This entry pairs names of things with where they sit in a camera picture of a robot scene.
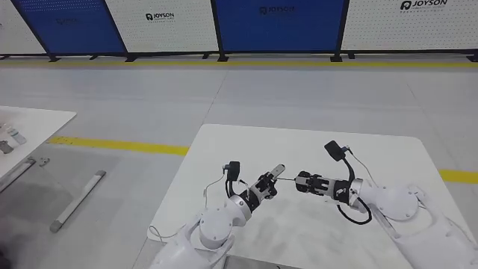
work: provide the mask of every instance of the floor marking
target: floor marking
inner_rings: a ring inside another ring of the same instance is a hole
[[[104,140],[79,137],[53,137],[48,143],[65,144],[67,146],[87,146],[101,149],[122,149],[125,151],[145,152],[150,154],[170,154],[186,156],[189,147],[170,146],[158,143],[138,143],[132,141]]]
[[[387,61],[345,61],[343,63],[332,63],[329,61],[228,61],[219,63],[216,61],[142,61],[133,63],[124,61],[65,61],[59,60],[56,63],[46,61],[0,61],[0,67],[24,67],[36,66],[46,68],[58,67],[141,67],[141,66],[196,66],[196,67],[405,67],[405,68],[477,68],[478,63],[471,62],[387,62]]]
[[[446,182],[478,184],[478,172],[463,170],[439,170]]]
[[[149,154],[169,154],[186,156],[189,147],[171,146],[158,143],[138,143],[132,141],[104,140],[80,137],[53,137],[48,141],[53,144],[67,146],[86,146],[100,149],[121,149],[125,151],[145,152]],[[478,172],[462,170],[439,170],[445,182],[478,184]]]

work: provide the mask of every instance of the blue pegboard panel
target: blue pegboard panel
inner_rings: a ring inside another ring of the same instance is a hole
[[[17,0],[53,54],[121,53],[101,0]]]
[[[333,51],[344,0],[216,0],[225,51]]]

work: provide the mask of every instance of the small object on table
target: small object on table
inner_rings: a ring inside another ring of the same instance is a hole
[[[2,140],[2,141],[0,141],[0,150],[1,150],[4,154],[10,154],[11,152],[13,152],[13,147],[11,147],[11,146],[8,144],[8,141]]]
[[[27,142],[27,139],[23,137],[23,135],[18,132],[17,129],[14,127],[10,126],[7,128],[7,133],[18,143],[18,144],[24,144]]]

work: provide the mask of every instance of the table leg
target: table leg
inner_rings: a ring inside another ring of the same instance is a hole
[[[99,170],[96,172],[95,176],[84,186],[81,195],[74,199],[60,214],[60,216],[55,220],[51,226],[50,231],[53,233],[58,232],[59,229],[65,224],[66,220],[68,220],[69,216],[76,210],[76,208],[81,204],[81,202],[87,197],[87,195],[92,191],[92,189],[98,184],[99,180],[106,174],[104,170]]]

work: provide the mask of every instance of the white pegboard panel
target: white pegboard panel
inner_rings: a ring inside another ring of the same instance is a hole
[[[478,0],[350,0],[343,50],[476,48]]]
[[[129,52],[218,50],[211,0],[106,2]]]
[[[10,0],[0,0],[0,54],[42,54],[43,47]]]

